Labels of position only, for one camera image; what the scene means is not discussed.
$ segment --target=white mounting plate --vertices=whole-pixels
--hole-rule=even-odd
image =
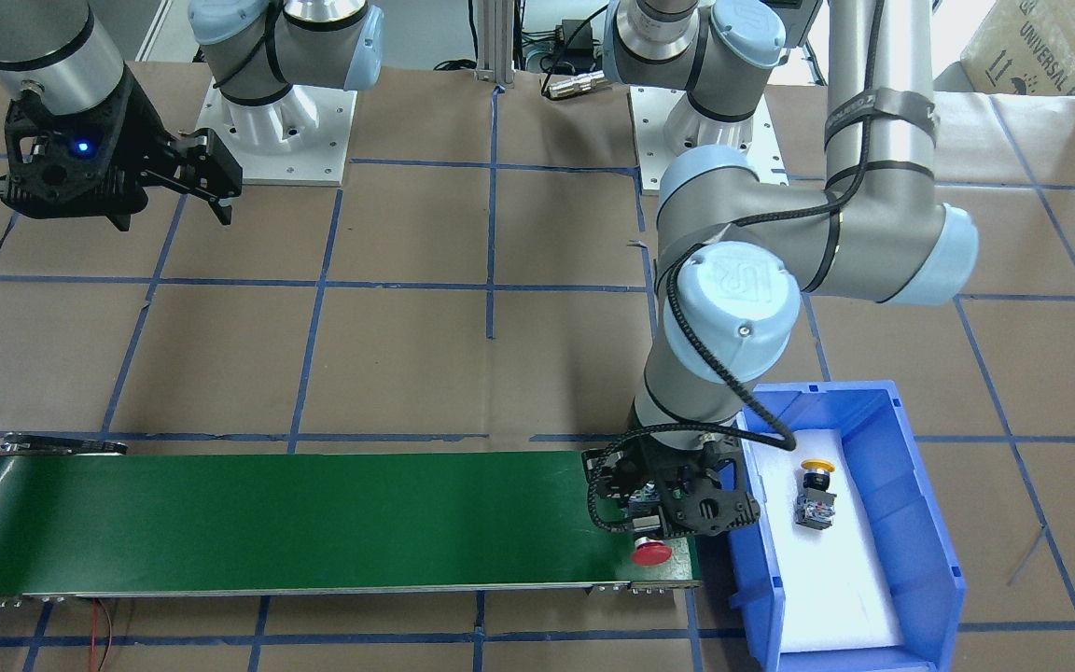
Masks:
[[[320,124],[311,131],[315,141],[287,154],[256,154],[238,145],[223,112],[223,94],[213,82],[197,115],[197,128],[213,128],[243,167],[243,184],[291,184],[303,187],[341,187],[355,117],[354,90],[303,86],[317,105]]]
[[[642,195],[658,195],[661,191],[661,174],[666,172],[670,161],[678,157],[671,151],[661,127],[665,126],[670,111],[683,96],[682,90],[654,86],[632,86],[628,89],[630,111],[633,113],[633,140],[641,166]],[[788,183],[764,97],[758,102],[752,120],[754,138],[747,154],[758,172],[758,180],[765,184]]]

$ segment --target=blue plastic bin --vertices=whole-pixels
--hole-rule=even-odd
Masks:
[[[857,484],[870,519],[904,643],[897,647],[783,654],[786,591],[774,540],[763,516],[758,525],[729,533],[737,577],[737,592],[730,605],[741,609],[750,654],[765,672],[951,669],[965,582],[931,494],[899,388],[888,380],[775,384],[758,386],[754,395],[790,429],[840,432],[849,476]],[[744,413],[744,420],[751,430],[771,431],[751,413]],[[759,478],[750,475],[749,484],[755,497],[764,502]]]

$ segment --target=light blue joint cap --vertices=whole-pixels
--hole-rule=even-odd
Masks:
[[[691,330],[737,380],[759,377],[782,357],[801,303],[799,284],[780,259],[734,241],[691,255],[678,273],[678,295]],[[669,301],[661,314],[678,361],[700,378],[725,383],[691,347]]]
[[[198,44],[217,44],[243,32],[264,15],[269,0],[192,0],[188,25]]]
[[[359,43],[355,55],[350,56],[350,68],[346,71],[343,88],[367,90],[379,80],[379,63],[385,59],[385,13],[372,4],[363,17],[363,29],[359,31]]]
[[[779,62],[786,26],[777,12],[760,0],[717,0],[712,5],[712,25],[720,41],[747,62],[763,69]]]
[[[661,205],[673,196],[678,187],[687,184],[691,180],[699,177],[704,172],[722,169],[722,167],[742,167],[754,173],[752,161],[741,149],[729,145],[700,145],[691,147],[678,158],[670,162],[666,172],[661,175],[661,199],[658,201],[658,212],[661,213]]]
[[[604,13],[604,39],[601,43],[601,54],[600,59],[603,61],[604,66],[604,76],[608,77],[610,82],[621,82],[619,78],[619,70],[616,69],[616,8],[619,6],[619,0],[611,0],[608,3],[608,11]]]
[[[931,255],[915,273],[915,277],[893,295],[887,303],[909,303],[915,306],[937,306],[950,301],[973,275],[977,264],[977,227],[962,209],[944,204],[944,229]]]

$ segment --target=green conveyor belt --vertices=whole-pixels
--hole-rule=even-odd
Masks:
[[[591,525],[575,452],[0,458],[0,596],[686,586]]]

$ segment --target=red emergency stop button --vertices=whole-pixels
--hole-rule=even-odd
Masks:
[[[641,567],[654,567],[670,560],[673,554],[664,541],[643,539],[636,541],[636,548],[633,548],[633,562]]]

